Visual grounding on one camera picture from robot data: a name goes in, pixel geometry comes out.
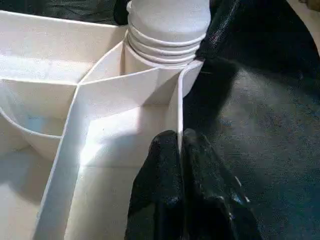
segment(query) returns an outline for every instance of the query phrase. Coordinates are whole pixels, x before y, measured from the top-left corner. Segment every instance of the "black cloth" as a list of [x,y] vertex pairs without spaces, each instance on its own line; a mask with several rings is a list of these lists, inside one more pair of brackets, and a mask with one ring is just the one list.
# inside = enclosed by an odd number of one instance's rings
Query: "black cloth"
[[184,127],[205,134],[238,177],[264,239],[320,238],[317,81],[216,59],[183,100]]

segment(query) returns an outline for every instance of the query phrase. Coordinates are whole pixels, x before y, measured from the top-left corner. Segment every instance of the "white plastic tray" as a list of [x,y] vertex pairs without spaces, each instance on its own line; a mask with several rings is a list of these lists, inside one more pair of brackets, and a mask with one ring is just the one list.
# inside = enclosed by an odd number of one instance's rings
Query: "white plastic tray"
[[0,239],[123,239],[133,180],[157,134],[180,144],[202,62],[148,62],[125,27],[0,19]]

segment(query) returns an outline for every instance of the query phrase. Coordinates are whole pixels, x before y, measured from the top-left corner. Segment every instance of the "compartment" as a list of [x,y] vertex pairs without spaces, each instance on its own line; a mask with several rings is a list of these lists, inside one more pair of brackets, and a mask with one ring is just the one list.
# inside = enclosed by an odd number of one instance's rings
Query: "compartment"
[[0,11],[0,79],[78,83],[126,27]]
[[43,157],[53,160],[76,86],[0,80],[0,112]]
[[154,67],[155,64],[138,56],[124,40],[107,52],[87,73],[81,83],[142,72]]
[[0,239],[31,239],[52,162],[0,116]]
[[133,180],[152,139],[182,131],[178,75],[154,68],[80,86],[35,240],[124,238]]

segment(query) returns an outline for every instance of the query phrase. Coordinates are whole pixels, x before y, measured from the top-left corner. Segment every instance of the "black fabric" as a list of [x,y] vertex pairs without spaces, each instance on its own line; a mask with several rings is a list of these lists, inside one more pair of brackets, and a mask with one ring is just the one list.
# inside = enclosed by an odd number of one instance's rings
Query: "black fabric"
[[52,18],[116,24],[116,0],[0,0],[0,9]]
[[197,55],[299,79],[320,79],[314,40],[286,0],[221,1],[212,7],[211,24]]
[[215,59],[183,100],[184,127],[238,177],[264,239],[320,238],[320,88],[301,82]]
[[183,234],[183,184],[177,134],[151,142],[132,187],[126,240],[178,240]]
[[206,137],[186,129],[182,147],[190,239],[262,239],[249,200]]

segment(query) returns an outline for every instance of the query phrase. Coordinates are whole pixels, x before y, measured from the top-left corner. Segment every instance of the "dark gray surface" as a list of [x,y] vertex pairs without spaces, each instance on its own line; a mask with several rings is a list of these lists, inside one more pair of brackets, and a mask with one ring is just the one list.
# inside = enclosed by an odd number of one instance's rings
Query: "dark gray surface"
[[184,99],[184,127],[239,178],[265,239],[320,239],[319,98],[292,78],[229,63],[210,72]]
[[0,9],[60,19],[115,25],[116,0],[0,0]]

